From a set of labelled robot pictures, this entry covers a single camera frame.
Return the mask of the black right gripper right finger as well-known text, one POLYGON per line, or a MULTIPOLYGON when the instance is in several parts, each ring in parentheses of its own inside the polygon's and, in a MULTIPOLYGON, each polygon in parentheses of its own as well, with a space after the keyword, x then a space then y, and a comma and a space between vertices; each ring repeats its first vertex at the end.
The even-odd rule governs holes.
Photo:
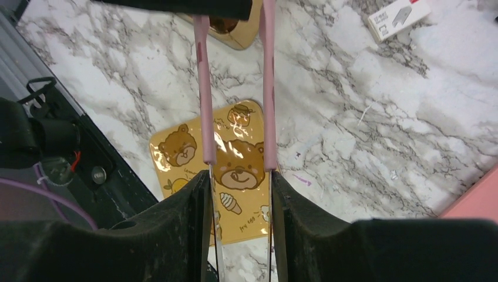
POLYGON ((272 174, 279 281, 496 281, 497 225, 480 219, 348 223, 272 174))

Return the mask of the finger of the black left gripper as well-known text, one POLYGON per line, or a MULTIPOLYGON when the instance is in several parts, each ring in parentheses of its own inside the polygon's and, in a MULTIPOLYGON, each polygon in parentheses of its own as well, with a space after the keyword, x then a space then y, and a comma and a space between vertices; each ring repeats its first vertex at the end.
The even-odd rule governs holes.
POLYGON ((191 15, 217 16, 247 21, 252 0, 102 0, 101 3, 191 15))

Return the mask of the gold chocolate box tray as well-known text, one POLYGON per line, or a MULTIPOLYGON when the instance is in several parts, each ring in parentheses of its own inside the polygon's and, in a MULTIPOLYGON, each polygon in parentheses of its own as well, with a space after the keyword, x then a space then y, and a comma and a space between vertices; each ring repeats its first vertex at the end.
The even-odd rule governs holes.
POLYGON ((203 19, 204 26, 197 26, 199 16, 177 15, 194 26, 195 46, 212 36, 235 50, 247 49, 258 34, 263 1, 195 1, 209 18, 203 19))

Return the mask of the silver tin lid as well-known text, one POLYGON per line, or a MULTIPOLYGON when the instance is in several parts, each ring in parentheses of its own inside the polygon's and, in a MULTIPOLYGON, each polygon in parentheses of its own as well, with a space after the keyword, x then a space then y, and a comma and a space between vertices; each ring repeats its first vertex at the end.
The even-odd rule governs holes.
MULTIPOLYGON (((264 171, 264 126, 261 106, 243 100, 217 109, 214 138, 216 203, 223 244, 265 237, 268 234, 268 174, 264 171)), ((157 132, 149 149, 165 198, 179 191, 203 162, 201 120, 195 118, 157 132)))

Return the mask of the pink silicone tongs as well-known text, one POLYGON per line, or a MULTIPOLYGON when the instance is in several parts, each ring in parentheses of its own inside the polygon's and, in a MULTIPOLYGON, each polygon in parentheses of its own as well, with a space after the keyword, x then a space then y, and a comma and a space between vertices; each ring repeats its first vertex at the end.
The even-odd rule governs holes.
MULTIPOLYGON (((210 20, 207 15, 193 15, 194 38, 196 43, 198 88, 200 98, 201 134, 203 142, 203 161, 209 167, 211 194, 214 195, 215 150, 213 107, 211 95, 210 70, 207 58, 207 35, 210 20)), ((275 132, 274 100, 274 41, 275 41, 275 1, 263 1, 260 13, 260 38, 263 43, 263 115, 264 115, 264 170, 268 180, 268 243, 267 243, 267 281, 271 281, 272 266, 272 173, 277 169, 277 149, 275 132)))

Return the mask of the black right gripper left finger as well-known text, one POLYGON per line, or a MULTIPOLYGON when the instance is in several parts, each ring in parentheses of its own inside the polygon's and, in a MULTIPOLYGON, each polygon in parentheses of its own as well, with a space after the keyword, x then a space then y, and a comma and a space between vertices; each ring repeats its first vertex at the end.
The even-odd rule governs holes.
POLYGON ((110 229, 60 221, 1 223, 2 281, 205 281, 210 176, 110 229))

